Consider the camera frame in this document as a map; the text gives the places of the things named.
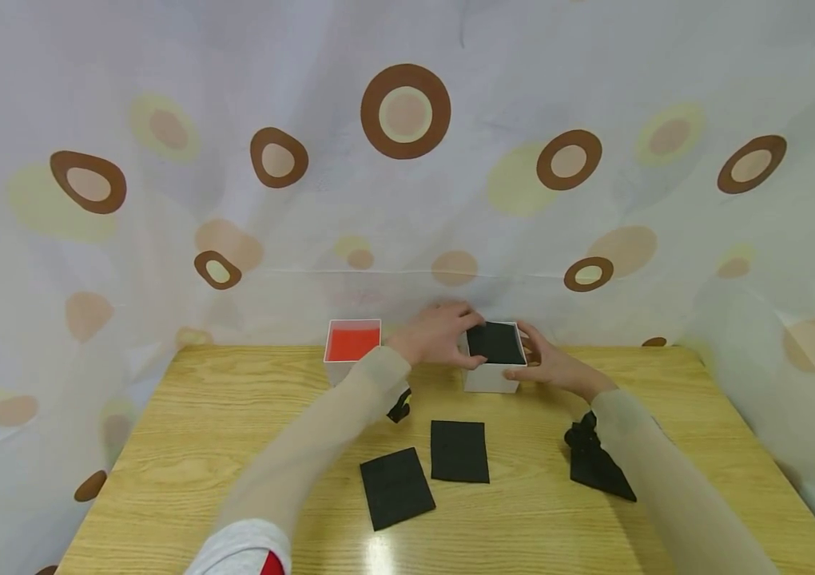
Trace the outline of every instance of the wrist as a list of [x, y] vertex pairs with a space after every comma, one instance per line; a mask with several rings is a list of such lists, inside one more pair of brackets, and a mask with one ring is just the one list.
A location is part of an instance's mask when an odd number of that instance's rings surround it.
[[420, 351], [410, 345], [408, 341], [398, 337], [398, 335], [392, 335], [391, 338], [385, 340], [384, 345], [396, 351], [411, 367], [415, 367], [420, 363]]
[[582, 378], [575, 392], [584, 401], [593, 404], [596, 395], [606, 391], [613, 391], [614, 389], [618, 389], [618, 386], [615, 385], [612, 378], [603, 374], [601, 371], [595, 371], [593, 374], [588, 374]]

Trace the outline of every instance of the white curtain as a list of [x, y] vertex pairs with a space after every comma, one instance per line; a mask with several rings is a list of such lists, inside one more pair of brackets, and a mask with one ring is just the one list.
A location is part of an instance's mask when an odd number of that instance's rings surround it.
[[815, 1], [0, 0], [0, 573], [178, 347], [443, 296], [692, 347], [815, 512]]

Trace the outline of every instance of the hand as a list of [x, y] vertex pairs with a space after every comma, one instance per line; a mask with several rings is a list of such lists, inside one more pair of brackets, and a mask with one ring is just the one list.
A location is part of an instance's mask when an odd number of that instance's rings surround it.
[[596, 395], [603, 391], [618, 389], [606, 374], [551, 345], [539, 329], [524, 321], [518, 321], [516, 325], [527, 335], [523, 338], [523, 347], [529, 365], [505, 370], [503, 376], [506, 379], [550, 383], [579, 395], [588, 403], [593, 403]]
[[487, 358], [468, 357], [458, 349], [459, 336], [484, 323], [484, 317], [468, 302], [432, 305], [421, 311], [408, 325], [398, 329], [385, 345], [401, 354], [412, 366], [418, 363], [442, 363], [475, 369]]

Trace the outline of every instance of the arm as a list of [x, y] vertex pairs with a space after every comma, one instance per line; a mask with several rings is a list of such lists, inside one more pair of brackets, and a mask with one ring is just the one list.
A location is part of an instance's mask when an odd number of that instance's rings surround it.
[[647, 509], [678, 573], [778, 573], [753, 535], [705, 476], [663, 434], [650, 413], [606, 375], [552, 346], [518, 322], [535, 367], [508, 371], [517, 381], [553, 383], [585, 399], [596, 434]]
[[290, 573], [289, 542], [312, 486], [367, 425], [395, 405], [413, 365], [475, 369], [484, 363], [456, 346], [461, 333], [482, 322], [467, 303], [439, 305], [370, 351], [245, 468], [187, 573]]
[[312, 485], [367, 425], [395, 405], [410, 369], [390, 347], [376, 347], [360, 359], [339, 385], [288, 424], [242, 472], [213, 532], [256, 517], [292, 538]]

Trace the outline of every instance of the table top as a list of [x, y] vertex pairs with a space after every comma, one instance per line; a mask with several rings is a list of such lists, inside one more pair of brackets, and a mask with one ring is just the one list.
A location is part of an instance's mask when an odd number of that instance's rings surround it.
[[[692, 351], [569, 351], [642, 400], [782, 573], [815, 573], [813, 515]], [[561, 438], [586, 412], [582, 400], [533, 383], [464, 393], [457, 371], [434, 366], [409, 382], [411, 415], [367, 429], [312, 491], [295, 573], [673, 572], [639, 504], [567, 478]], [[183, 573], [234, 478], [327, 387], [321, 347], [180, 351], [58, 575]], [[373, 533], [360, 462], [413, 446], [429, 478], [432, 419], [485, 422], [491, 484], [431, 479], [436, 510]]]

